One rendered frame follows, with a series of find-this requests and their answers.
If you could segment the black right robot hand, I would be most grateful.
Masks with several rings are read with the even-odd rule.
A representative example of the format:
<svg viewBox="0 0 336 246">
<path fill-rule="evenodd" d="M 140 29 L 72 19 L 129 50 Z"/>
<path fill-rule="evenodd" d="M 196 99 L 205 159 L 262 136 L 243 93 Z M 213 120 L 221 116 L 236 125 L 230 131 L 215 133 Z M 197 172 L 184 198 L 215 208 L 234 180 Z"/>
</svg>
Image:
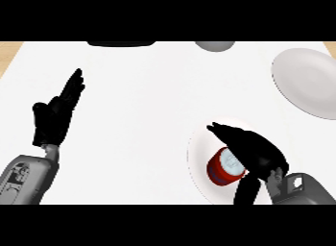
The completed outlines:
<svg viewBox="0 0 336 246">
<path fill-rule="evenodd" d="M 243 176 L 234 197 L 234 204 L 252 205 L 265 182 L 269 195 L 280 195 L 280 185 L 289 171 L 289 163 L 274 143 L 253 131 L 212 123 L 206 126 L 243 164 Z"/>
</svg>

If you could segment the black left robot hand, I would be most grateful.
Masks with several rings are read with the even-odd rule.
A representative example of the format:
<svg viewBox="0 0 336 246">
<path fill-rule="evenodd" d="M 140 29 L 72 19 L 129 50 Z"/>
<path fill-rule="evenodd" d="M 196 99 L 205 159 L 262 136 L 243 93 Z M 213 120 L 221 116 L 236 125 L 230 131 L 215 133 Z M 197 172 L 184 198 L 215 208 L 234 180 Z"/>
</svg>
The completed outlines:
<svg viewBox="0 0 336 246">
<path fill-rule="evenodd" d="M 56 146 L 65 140 L 72 113 L 79 102 L 81 93 L 85 89 L 82 69 L 78 68 L 66 82 L 62 93 L 50 103 L 35 103 L 32 106 L 35 134 L 32 145 L 41 147 Z"/>
</svg>

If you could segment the red can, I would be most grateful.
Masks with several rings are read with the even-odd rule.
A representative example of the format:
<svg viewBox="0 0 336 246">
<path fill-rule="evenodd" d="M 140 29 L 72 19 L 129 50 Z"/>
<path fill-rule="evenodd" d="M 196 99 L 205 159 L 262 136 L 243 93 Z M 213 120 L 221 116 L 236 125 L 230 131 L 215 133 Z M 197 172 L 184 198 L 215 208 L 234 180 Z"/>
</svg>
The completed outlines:
<svg viewBox="0 0 336 246">
<path fill-rule="evenodd" d="M 244 167 L 227 147 L 218 150 L 208 161 L 206 174 L 211 181 L 219 186 L 225 186 L 243 178 Z"/>
</svg>

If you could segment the white plate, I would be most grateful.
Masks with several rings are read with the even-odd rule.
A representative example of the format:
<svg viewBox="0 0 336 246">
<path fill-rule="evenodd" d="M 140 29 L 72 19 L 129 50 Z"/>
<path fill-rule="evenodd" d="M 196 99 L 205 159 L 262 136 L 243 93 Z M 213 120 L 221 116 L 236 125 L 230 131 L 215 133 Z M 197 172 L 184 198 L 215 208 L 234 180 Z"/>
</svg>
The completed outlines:
<svg viewBox="0 0 336 246">
<path fill-rule="evenodd" d="M 187 164 L 194 186 L 213 205 L 233 205 L 240 180 L 225 186 L 219 186 L 211 181 L 206 174 L 208 161 L 218 150 L 227 147 L 227 144 L 206 128 L 212 123 L 253 131 L 275 144 L 281 151 L 286 149 L 286 143 L 280 138 L 286 136 L 286 132 L 281 128 L 275 129 L 266 122 L 252 122 L 237 117 L 221 116 L 209 118 L 191 133 L 187 147 Z"/>
</svg>

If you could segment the grey plate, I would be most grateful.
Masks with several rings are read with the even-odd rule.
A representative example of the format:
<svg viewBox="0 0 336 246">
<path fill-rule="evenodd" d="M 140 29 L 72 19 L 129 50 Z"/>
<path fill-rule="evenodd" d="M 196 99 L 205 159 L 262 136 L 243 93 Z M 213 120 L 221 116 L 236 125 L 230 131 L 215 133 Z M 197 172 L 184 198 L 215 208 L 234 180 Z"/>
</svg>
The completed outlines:
<svg viewBox="0 0 336 246">
<path fill-rule="evenodd" d="M 336 59 L 309 48 L 280 52 L 271 66 L 280 94 L 312 116 L 336 120 Z"/>
</svg>

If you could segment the black flat object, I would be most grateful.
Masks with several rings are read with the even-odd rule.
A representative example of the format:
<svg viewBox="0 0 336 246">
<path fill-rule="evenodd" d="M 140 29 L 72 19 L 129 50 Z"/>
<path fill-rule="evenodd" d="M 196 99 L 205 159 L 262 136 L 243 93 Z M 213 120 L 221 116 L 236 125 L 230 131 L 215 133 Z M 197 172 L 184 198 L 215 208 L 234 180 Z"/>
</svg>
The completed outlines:
<svg viewBox="0 0 336 246">
<path fill-rule="evenodd" d="M 150 46 L 156 41 L 87 41 L 87 43 L 99 47 L 143 47 Z"/>
</svg>

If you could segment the grey round object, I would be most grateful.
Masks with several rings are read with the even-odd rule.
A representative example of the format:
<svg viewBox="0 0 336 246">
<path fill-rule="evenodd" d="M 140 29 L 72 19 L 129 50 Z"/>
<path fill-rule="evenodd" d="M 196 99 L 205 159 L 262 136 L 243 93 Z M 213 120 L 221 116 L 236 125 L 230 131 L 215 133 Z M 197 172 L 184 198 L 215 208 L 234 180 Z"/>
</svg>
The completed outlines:
<svg viewBox="0 0 336 246">
<path fill-rule="evenodd" d="M 197 41 L 196 44 L 209 52 L 224 52 L 236 44 L 233 41 Z"/>
</svg>

